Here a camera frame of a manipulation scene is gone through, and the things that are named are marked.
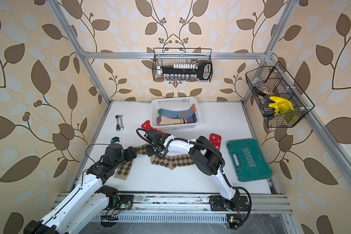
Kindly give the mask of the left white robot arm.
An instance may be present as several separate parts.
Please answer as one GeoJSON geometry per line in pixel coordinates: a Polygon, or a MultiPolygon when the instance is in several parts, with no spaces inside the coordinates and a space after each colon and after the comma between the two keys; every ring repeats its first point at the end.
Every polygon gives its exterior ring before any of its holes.
{"type": "Polygon", "coordinates": [[[25,234],[77,234],[104,209],[122,210],[119,191],[106,185],[116,170],[137,156],[137,149],[124,149],[120,144],[107,146],[105,153],[94,163],[72,192],[40,221],[30,221],[25,234]]]}

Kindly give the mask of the beige purple sock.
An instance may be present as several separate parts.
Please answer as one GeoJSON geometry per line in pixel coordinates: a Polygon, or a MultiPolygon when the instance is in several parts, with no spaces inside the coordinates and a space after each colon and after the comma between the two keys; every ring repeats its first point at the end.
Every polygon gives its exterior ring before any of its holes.
{"type": "Polygon", "coordinates": [[[189,124],[189,123],[196,123],[197,117],[196,114],[192,114],[190,117],[181,119],[181,124],[189,124]]]}
{"type": "Polygon", "coordinates": [[[165,125],[177,125],[177,124],[186,124],[185,119],[172,119],[165,116],[158,116],[156,118],[156,123],[158,126],[165,126],[165,125]]]}

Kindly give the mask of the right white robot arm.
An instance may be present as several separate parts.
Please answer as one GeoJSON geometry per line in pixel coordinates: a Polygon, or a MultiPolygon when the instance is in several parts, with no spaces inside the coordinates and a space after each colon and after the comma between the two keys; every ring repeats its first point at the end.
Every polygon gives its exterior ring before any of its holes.
{"type": "Polygon", "coordinates": [[[193,140],[184,139],[142,128],[137,128],[136,134],[148,143],[146,149],[148,156],[155,155],[162,160],[169,151],[188,155],[202,173],[212,177],[222,198],[233,201],[240,196],[239,191],[233,188],[224,173],[225,160],[222,154],[207,138],[200,136],[193,140]]]}

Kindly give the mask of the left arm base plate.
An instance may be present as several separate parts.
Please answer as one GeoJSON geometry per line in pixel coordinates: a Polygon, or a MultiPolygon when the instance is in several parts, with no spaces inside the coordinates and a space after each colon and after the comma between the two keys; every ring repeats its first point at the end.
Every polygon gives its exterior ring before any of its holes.
{"type": "Polygon", "coordinates": [[[117,195],[113,197],[108,197],[105,194],[99,193],[95,194],[91,199],[91,205],[93,207],[100,207],[101,210],[109,209],[130,209],[133,205],[134,196],[133,195],[117,195]]]}

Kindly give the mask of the red christmas sock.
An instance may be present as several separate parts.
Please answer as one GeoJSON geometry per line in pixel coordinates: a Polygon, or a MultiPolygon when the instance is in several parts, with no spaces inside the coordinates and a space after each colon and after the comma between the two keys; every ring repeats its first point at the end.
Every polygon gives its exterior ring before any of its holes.
{"type": "Polygon", "coordinates": [[[210,134],[209,142],[217,149],[220,150],[222,137],[217,134],[210,134]]]}
{"type": "Polygon", "coordinates": [[[161,132],[161,131],[159,131],[159,130],[153,128],[153,127],[151,126],[150,121],[144,122],[144,123],[141,125],[141,127],[142,127],[142,129],[144,129],[145,131],[149,131],[149,130],[153,129],[156,133],[158,133],[158,134],[160,134],[160,135],[162,135],[162,136],[164,135],[163,132],[161,132]]]}

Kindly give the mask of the brown argyle sock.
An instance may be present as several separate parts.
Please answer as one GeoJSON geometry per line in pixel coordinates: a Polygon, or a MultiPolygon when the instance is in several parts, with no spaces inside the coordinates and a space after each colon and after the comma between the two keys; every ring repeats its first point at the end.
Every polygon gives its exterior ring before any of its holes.
{"type": "MultiPolygon", "coordinates": [[[[147,154],[146,144],[136,147],[136,152],[137,152],[137,155],[146,155],[147,154]]],[[[126,180],[131,171],[132,166],[133,166],[133,161],[125,163],[123,166],[119,167],[116,170],[114,174],[114,178],[126,180]]]]}
{"type": "Polygon", "coordinates": [[[156,156],[151,156],[150,162],[152,165],[166,167],[170,170],[173,170],[176,167],[185,167],[185,166],[191,166],[195,164],[189,155],[176,155],[176,156],[166,155],[163,159],[159,159],[156,156]]]}

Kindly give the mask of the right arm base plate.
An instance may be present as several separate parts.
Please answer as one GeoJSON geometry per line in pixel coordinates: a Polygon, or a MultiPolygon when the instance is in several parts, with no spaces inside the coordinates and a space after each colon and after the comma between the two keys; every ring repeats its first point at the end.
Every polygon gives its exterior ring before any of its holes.
{"type": "Polygon", "coordinates": [[[250,203],[247,196],[238,196],[232,200],[227,200],[222,196],[209,196],[209,204],[211,210],[214,212],[238,212],[239,210],[247,212],[250,208],[250,203]]]}

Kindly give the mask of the blue striped sock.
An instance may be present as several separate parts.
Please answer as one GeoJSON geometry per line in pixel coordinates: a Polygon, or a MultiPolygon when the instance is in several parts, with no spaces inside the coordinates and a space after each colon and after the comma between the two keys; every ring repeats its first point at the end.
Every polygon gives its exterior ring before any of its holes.
{"type": "Polygon", "coordinates": [[[184,111],[173,111],[173,110],[166,110],[166,109],[159,109],[158,114],[160,116],[165,116],[172,119],[183,119],[190,117],[192,114],[196,112],[196,107],[193,104],[189,109],[184,111]]]}

